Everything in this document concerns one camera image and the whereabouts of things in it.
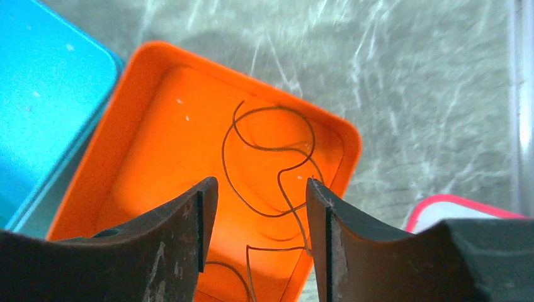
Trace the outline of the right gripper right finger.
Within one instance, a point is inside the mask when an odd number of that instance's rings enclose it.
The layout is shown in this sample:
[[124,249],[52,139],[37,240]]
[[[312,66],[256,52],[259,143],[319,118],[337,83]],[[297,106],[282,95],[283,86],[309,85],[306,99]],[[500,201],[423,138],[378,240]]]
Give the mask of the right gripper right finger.
[[321,301],[532,301],[533,220],[447,219],[411,234],[308,179]]

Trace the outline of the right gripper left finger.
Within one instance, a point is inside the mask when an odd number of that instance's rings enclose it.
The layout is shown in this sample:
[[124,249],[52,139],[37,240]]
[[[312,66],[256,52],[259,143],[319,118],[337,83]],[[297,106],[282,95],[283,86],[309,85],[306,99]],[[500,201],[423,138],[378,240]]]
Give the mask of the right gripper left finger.
[[192,301],[217,212],[218,182],[90,238],[1,232],[2,301]]

